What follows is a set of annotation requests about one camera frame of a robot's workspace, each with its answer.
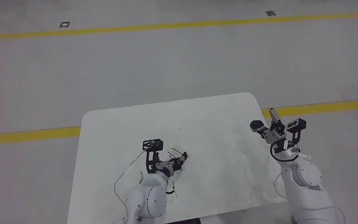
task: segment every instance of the yellow stripe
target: yellow stripe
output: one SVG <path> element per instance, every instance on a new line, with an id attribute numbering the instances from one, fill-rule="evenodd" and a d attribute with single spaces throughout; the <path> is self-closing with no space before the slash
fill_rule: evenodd
<path id="1" fill-rule="evenodd" d="M 0 134 L 0 143 L 34 141 L 51 138 L 69 138 L 79 136 L 80 131 L 81 126 L 2 133 Z"/>
<path id="2" fill-rule="evenodd" d="M 240 20 L 220 20 L 220 21 L 201 21 L 201 22 L 178 22 L 172 24 L 150 24 L 118 27 L 101 27 L 79 30 L 51 30 L 39 32 L 19 32 L 12 34 L 0 34 L 0 39 L 9 38 L 31 38 L 36 36 L 59 36 L 59 35 L 78 35 L 78 34 L 95 34 L 102 32 L 125 32 L 154 29 L 173 29 L 183 27 L 198 26 L 220 26 L 220 25 L 239 25 L 239 24 L 258 24 L 264 22 L 290 22 L 302 20 L 323 20 L 333 18 L 358 18 L 358 13 L 339 13 L 339 14 L 322 14 L 322 15 L 302 15 L 289 17 L 265 17 L 265 18 L 244 18 Z"/>
<path id="3" fill-rule="evenodd" d="M 329 102 L 326 104 L 311 104 L 302 106 L 288 106 L 276 108 L 280 116 L 293 116 L 301 114 L 326 113 L 333 111 L 357 110 L 358 100 Z M 262 109 L 263 116 L 269 118 L 269 109 Z M 34 141 L 51 138 L 68 138 L 79 136 L 81 127 L 54 128 L 47 130 L 30 130 L 28 132 L 12 132 L 0 134 L 0 143 Z"/>
<path id="4" fill-rule="evenodd" d="M 310 104 L 302 106 L 288 106 L 284 108 L 276 108 L 280 116 L 294 116 L 301 114 L 316 114 L 343 110 L 357 110 L 358 100 L 328 102 L 325 104 Z M 269 109 L 262 109 L 263 117 L 270 118 Z"/>

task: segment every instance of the cable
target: cable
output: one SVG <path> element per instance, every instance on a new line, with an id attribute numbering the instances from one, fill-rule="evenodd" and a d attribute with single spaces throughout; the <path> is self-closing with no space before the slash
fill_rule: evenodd
<path id="1" fill-rule="evenodd" d="M 114 190 L 114 193 L 115 195 L 117 196 L 117 198 L 122 202 L 122 204 L 124 205 L 124 208 L 125 208 L 125 213 L 127 214 L 128 213 L 128 210 L 127 210 L 127 206 L 125 205 L 125 203 L 123 202 L 123 200 L 121 199 L 121 197 L 117 194 L 117 191 L 116 191 L 116 185 L 119 181 L 119 179 L 121 179 L 121 177 L 129 170 L 130 166 L 139 158 L 139 156 L 137 156 L 133 162 L 128 166 L 128 168 L 119 176 L 119 178 L 116 180 L 116 182 L 114 183 L 114 187 L 113 187 L 113 190 Z"/>
<path id="2" fill-rule="evenodd" d="M 281 176 L 281 172 L 280 172 L 280 174 L 277 176 L 277 178 L 272 182 L 272 184 L 274 185 L 275 192 L 276 192 L 280 197 L 285 198 L 286 200 L 288 200 L 287 197 L 281 195 L 281 194 L 277 191 L 277 189 L 276 189 L 276 181 L 278 180 L 278 178 L 279 178 L 280 176 Z M 325 209 L 329 209 L 329 208 L 335 208 L 335 209 L 339 210 L 339 211 L 342 213 L 342 216 L 343 216 L 343 224 L 346 224 L 346 216 L 345 216 L 343 210 L 342 210 L 340 207 L 329 206 L 329 207 L 323 207 L 323 208 L 305 208 L 305 207 L 300 206 L 299 204 L 296 204 L 296 205 L 297 205 L 298 207 L 300 207 L 300 208 L 302 208 L 302 209 L 304 209 L 304 210 L 308 210 L 308 211 L 319 211 L 319 210 L 325 210 Z"/>
<path id="3" fill-rule="evenodd" d="M 179 154 L 183 155 L 183 153 L 179 152 L 178 150 L 176 150 L 175 148 L 171 148 L 172 150 L 177 151 Z"/>

